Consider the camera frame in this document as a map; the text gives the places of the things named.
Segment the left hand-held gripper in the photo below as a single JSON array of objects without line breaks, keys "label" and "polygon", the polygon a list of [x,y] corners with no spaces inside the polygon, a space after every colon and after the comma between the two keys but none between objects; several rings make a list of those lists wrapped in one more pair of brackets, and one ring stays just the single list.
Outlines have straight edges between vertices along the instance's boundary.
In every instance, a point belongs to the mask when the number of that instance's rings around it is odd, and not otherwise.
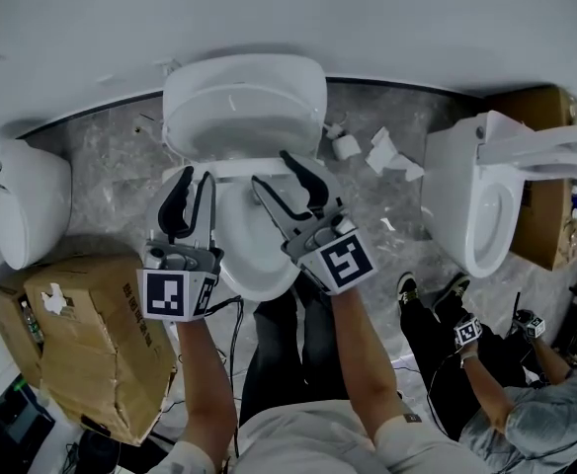
[{"label": "left hand-held gripper", "polygon": [[[192,183],[187,166],[162,187],[157,222],[169,243],[148,241],[137,271],[142,314],[147,319],[191,322],[206,316],[223,251],[213,247],[215,179],[204,172]],[[186,245],[173,244],[184,238]]]}]

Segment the person's right forearm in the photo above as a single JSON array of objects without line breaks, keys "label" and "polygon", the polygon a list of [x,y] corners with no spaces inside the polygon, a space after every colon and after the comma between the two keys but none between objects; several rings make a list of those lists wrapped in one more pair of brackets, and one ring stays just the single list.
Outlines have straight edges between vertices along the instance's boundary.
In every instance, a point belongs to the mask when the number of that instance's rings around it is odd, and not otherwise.
[{"label": "person's right forearm", "polygon": [[353,410],[369,437],[406,413],[387,352],[359,291],[354,287],[331,298],[344,384]]}]

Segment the person's left forearm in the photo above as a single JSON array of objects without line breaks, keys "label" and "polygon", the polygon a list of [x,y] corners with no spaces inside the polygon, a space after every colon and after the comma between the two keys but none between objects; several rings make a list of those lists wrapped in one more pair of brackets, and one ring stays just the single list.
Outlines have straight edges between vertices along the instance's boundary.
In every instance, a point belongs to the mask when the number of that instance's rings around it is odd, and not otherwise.
[{"label": "person's left forearm", "polygon": [[177,325],[188,421],[182,439],[222,466],[238,417],[226,370],[204,320]]}]

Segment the white toilet bowl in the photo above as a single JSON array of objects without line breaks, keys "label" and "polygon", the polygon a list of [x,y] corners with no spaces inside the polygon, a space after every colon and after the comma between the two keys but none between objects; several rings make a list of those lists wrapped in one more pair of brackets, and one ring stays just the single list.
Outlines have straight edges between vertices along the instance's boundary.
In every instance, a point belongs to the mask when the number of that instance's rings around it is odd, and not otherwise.
[{"label": "white toilet bowl", "polygon": [[204,173],[216,185],[213,237],[224,256],[220,278],[231,291],[254,302],[275,299],[285,293],[299,269],[281,250],[284,237],[252,189],[251,177],[268,183],[294,212],[307,208],[308,192],[279,158],[194,161],[182,158],[162,174],[162,184],[173,186],[186,166],[194,168],[191,192]]}]

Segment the square-backed white toilet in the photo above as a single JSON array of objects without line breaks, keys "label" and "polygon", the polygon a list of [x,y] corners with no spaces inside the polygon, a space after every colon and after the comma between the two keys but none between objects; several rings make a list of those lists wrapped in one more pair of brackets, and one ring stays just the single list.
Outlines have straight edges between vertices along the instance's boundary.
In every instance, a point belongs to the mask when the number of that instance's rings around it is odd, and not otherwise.
[{"label": "square-backed white toilet", "polygon": [[535,131],[499,112],[428,134],[422,222],[465,272],[485,278],[504,262],[527,181],[577,180],[577,125]]}]

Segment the egg-shaped white toilet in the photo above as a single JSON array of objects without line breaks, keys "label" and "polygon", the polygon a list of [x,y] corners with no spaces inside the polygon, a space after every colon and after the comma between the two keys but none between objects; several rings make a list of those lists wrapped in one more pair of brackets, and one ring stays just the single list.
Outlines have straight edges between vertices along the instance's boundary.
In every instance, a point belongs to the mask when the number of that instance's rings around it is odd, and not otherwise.
[{"label": "egg-shaped white toilet", "polygon": [[68,161],[21,139],[0,139],[0,252],[9,267],[25,269],[55,247],[71,203]]}]

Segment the white plastic pipe fitting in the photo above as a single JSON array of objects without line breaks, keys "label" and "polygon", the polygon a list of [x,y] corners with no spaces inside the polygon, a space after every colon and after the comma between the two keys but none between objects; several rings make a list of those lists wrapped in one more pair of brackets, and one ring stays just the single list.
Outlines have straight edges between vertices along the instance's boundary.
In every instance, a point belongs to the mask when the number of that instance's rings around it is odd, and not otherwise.
[{"label": "white plastic pipe fitting", "polygon": [[325,136],[331,141],[334,156],[339,161],[345,161],[361,153],[356,137],[348,133],[340,124],[325,124]]}]

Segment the crumpled white paper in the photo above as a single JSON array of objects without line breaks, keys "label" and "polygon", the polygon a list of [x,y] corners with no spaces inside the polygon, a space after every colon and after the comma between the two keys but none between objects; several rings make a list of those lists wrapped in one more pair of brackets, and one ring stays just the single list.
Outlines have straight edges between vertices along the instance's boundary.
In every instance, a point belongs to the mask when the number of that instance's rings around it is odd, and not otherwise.
[{"label": "crumpled white paper", "polygon": [[402,171],[407,182],[416,181],[424,176],[424,169],[397,150],[388,129],[382,126],[371,139],[372,149],[366,163],[377,174],[384,170]]}]

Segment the person's black trousers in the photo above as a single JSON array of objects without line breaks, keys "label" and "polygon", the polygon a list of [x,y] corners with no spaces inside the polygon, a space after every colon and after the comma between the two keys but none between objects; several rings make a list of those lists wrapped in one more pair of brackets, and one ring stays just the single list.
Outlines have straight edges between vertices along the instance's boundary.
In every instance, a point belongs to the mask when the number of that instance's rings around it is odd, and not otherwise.
[{"label": "person's black trousers", "polygon": [[239,424],[281,406],[347,400],[330,298],[300,275],[253,314],[258,345],[243,387]]}]

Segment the torn cardboard box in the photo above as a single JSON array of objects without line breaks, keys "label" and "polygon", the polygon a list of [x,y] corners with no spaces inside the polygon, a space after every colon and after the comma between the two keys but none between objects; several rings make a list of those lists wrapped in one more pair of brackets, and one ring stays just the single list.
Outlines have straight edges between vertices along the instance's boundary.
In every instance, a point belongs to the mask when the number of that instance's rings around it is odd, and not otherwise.
[{"label": "torn cardboard box", "polygon": [[162,413],[176,372],[163,324],[144,318],[135,255],[64,260],[24,288],[44,343],[41,383],[65,416],[139,446]]}]

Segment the clear plastic water bottle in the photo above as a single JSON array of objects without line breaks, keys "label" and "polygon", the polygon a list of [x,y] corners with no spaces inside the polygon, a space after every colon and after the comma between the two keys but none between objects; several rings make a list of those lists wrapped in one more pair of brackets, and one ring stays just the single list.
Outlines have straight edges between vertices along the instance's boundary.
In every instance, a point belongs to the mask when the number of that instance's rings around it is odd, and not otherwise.
[{"label": "clear plastic water bottle", "polygon": [[40,325],[38,323],[38,320],[36,319],[36,316],[34,315],[32,308],[30,307],[30,305],[26,300],[23,300],[21,302],[21,307],[26,324],[32,334],[32,337],[34,338],[36,344],[41,348],[44,343],[44,337]]}]

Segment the open cardboard box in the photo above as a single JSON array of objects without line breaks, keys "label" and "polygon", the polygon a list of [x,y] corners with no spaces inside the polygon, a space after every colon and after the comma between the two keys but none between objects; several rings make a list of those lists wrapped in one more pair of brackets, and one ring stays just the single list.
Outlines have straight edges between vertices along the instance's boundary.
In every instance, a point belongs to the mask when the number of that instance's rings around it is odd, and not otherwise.
[{"label": "open cardboard box", "polygon": [[31,306],[25,282],[40,268],[28,268],[0,279],[0,336],[25,380],[33,387],[41,386],[43,339],[34,333],[27,321],[22,303]]}]

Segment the person's white shirt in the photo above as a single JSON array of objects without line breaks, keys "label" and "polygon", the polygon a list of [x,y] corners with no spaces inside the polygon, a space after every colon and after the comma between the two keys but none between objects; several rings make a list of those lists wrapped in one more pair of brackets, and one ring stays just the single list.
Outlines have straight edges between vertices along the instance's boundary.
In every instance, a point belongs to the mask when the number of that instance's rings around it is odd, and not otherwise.
[{"label": "person's white shirt", "polygon": [[266,410],[240,428],[229,474],[491,474],[469,449],[404,411],[370,439],[347,400]]}]

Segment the plain cardboard box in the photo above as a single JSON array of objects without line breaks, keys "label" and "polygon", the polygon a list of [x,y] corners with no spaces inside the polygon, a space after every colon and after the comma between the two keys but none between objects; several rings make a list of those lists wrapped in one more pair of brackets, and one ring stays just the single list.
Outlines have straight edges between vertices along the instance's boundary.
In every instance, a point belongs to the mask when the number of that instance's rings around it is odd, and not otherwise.
[{"label": "plain cardboard box", "polygon": [[[574,101],[562,88],[546,86],[491,96],[490,110],[533,130],[574,123]],[[548,271],[569,262],[571,235],[577,234],[577,188],[573,180],[525,182],[510,251]]]}]

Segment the black electronic equipment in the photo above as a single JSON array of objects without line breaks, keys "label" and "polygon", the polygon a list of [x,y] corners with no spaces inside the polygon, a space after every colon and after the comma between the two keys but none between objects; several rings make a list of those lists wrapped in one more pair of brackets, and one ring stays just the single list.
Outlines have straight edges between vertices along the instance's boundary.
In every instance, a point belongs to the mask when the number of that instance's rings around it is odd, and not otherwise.
[{"label": "black electronic equipment", "polygon": [[0,395],[0,474],[28,474],[54,425],[26,379],[16,377]]}]

